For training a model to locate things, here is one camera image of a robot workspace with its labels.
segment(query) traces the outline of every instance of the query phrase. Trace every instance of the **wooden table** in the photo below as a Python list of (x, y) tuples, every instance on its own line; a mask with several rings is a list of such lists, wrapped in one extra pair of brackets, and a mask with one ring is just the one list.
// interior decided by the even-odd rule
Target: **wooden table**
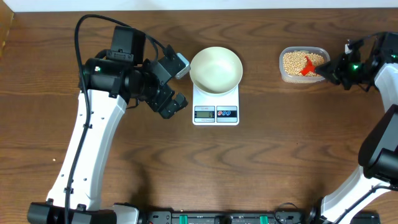
[[(145, 104), (129, 110), (113, 139), (103, 205), (131, 202), (175, 210), (309, 208), (354, 171), (364, 138), (384, 114), (380, 94), (280, 78), (289, 46), (324, 48), (397, 30), (397, 9), (101, 12), (144, 30), (191, 60), (223, 46), (243, 61), (237, 127), (197, 127), (192, 107), (163, 120)], [(0, 222), (26, 222), (44, 202), (68, 147), (77, 111), (73, 30), (82, 12), (16, 14), (0, 61)], [(114, 25), (81, 27), (83, 60), (110, 47)], [(147, 57), (154, 53), (147, 46)], [(189, 76), (172, 81), (192, 101)], [(396, 223), (398, 194), (367, 207)]]

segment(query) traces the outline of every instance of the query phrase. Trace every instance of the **red object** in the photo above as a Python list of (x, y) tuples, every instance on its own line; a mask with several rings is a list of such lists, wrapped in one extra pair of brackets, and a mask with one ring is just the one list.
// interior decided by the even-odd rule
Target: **red object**
[(303, 74), (303, 76), (305, 76), (309, 72), (315, 73), (315, 66), (312, 65), (311, 60), (307, 56), (305, 56), (305, 58), (307, 59), (307, 66), (300, 72), (301, 74)]

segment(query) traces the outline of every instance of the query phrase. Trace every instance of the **white scale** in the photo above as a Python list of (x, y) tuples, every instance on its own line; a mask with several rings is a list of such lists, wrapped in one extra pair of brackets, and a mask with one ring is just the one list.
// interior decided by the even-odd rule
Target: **white scale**
[(223, 96), (209, 96), (194, 85), (192, 123), (194, 125), (238, 125), (238, 86)]

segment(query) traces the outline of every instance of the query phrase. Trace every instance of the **wood grain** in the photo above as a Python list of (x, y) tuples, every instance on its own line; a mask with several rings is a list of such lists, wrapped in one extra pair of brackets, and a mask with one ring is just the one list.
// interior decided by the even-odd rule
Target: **wood grain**
[[(362, 141), (384, 114), (374, 90), (283, 82), (278, 59), (284, 48), (301, 45), (335, 57), (347, 39), (397, 30), (397, 9), (101, 14), (171, 44), (189, 60), (205, 47), (223, 46), (244, 64), (237, 127), (196, 127), (190, 106), (170, 120), (145, 104), (129, 110), (113, 139), (103, 205), (272, 210), (293, 202), (308, 208), (354, 171)], [(77, 110), (73, 30), (82, 15), (15, 16), (0, 61), (0, 223), (26, 222), (29, 204), (45, 200), (61, 168)], [(94, 19), (83, 24), (83, 60), (109, 48), (113, 27)], [(147, 47), (147, 57), (152, 51)], [(189, 77), (171, 84), (192, 101)], [(396, 206), (398, 194), (389, 193), (367, 209), (377, 210), (383, 223), (397, 223)]]

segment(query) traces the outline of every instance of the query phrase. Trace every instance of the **clear plastic container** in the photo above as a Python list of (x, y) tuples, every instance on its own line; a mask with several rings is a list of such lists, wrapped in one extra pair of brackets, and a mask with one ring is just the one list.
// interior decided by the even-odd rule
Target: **clear plastic container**
[(315, 83), (324, 80), (323, 77), (305, 77), (305, 76), (296, 76), (296, 75), (289, 75), (284, 69), (284, 55), (290, 52), (296, 51), (305, 51), (308, 53), (315, 53), (321, 55), (323, 59), (325, 59), (325, 63), (330, 61), (330, 56), (326, 50), (323, 50), (319, 47), (288, 47), (282, 51), (279, 56), (279, 70), (282, 74), (282, 79), (285, 82), (289, 83)]

